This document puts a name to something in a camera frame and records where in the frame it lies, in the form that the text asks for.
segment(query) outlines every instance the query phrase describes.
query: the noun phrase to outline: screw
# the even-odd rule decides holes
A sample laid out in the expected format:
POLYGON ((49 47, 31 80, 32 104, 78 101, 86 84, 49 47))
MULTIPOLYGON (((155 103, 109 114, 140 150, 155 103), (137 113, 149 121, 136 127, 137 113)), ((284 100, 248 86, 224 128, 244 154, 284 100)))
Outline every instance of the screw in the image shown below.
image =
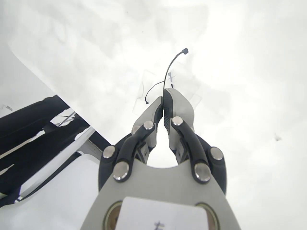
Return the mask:
POLYGON ((175 116, 175 117, 173 117, 172 122, 173 122, 173 124, 174 124, 175 126, 181 126, 182 123, 183 123, 183 120, 182 120, 181 117, 175 116))
POLYGON ((116 163, 113 169, 113 178, 117 181, 123 180, 129 171, 129 165, 127 162, 118 162, 116 163))
POLYGON ((103 150, 103 153, 102 153, 102 156, 105 158, 105 159, 109 159, 113 156, 115 152, 115 146, 107 146, 104 150, 103 150))
POLYGON ((197 164, 195 164, 194 166, 194 173, 196 175, 196 177, 198 178, 198 180, 202 181, 203 183, 206 183, 210 180, 210 168, 208 167, 207 164, 203 163, 203 162, 199 162, 197 164))

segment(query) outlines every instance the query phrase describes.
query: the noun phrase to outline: white table surface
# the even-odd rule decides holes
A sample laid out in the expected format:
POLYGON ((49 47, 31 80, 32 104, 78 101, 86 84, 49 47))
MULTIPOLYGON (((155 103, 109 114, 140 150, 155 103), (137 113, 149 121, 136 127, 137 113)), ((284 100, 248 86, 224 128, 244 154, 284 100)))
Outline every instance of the white table surface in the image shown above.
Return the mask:
MULTIPOLYGON (((2 37, 112 144, 187 47, 172 66, 174 86, 192 102, 195 132, 224 152, 241 227, 287 229, 304 225, 307 205, 306 8, 307 0, 3 0, 2 37)), ((161 93, 160 85, 148 100, 161 93)), ((149 163, 173 166, 162 130, 149 163)))

